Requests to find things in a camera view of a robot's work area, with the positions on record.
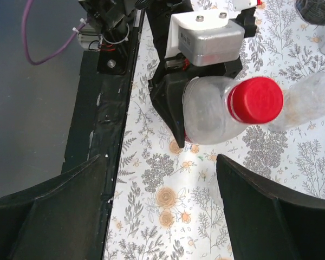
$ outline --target floral pattern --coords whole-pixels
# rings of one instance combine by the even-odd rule
[[[240,50],[238,79],[266,75],[288,89],[310,73],[325,71],[319,52],[325,27],[308,25],[292,0],[264,0],[258,32]],[[195,10],[232,1],[192,0]],[[180,149],[153,109],[148,79],[158,65],[145,20],[132,88],[104,259],[233,259],[223,209],[210,194],[217,154],[282,185],[325,199],[325,117],[284,133],[251,126],[214,146]]]

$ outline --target gray surface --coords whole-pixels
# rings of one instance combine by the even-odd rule
[[[82,49],[33,67],[23,56],[24,0],[0,0],[0,197],[60,174],[79,81]],[[85,12],[77,0],[36,0],[29,18],[31,55],[60,47]]]

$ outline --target screw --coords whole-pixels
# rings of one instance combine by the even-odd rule
[[[109,60],[107,62],[107,66],[109,66],[111,69],[115,67],[115,61],[114,60]]]
[[[221,12],[219,14],[219,18],[226,18],[227,17],[227,14],[225,12]]]
[[[198,16],[196,17],[196,21],[197,21],[197,22],[203,22],[203,21],[204,21],[204,17],[203,17],[202,15],[198,15]]]

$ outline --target bottle cap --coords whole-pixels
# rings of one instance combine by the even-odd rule
[[[283,108],[283,93],[268,77],[254,77],[235,86],[227,107],[237,121],[245,124],[266,124],[274,120]]]

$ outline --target table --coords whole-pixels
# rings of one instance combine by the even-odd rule
[[[193,6],[225,6],[236,16],[229,0],[193,1]],[[293,1],[266,0],[256,17],[258,33],[243,43],[239,79],[269,76],[287,89],[310,73],[325,71],[325,56],[319,52],[325,27],[303,22]],[[145,20],[106,260],[233,259],[224,212],[209,193],[219,153],[282,185],[325,199],[325,117],[284,133],[251,126],[219,145],[186,144],[180,149],[150,102],[147,80],[157,65]]]

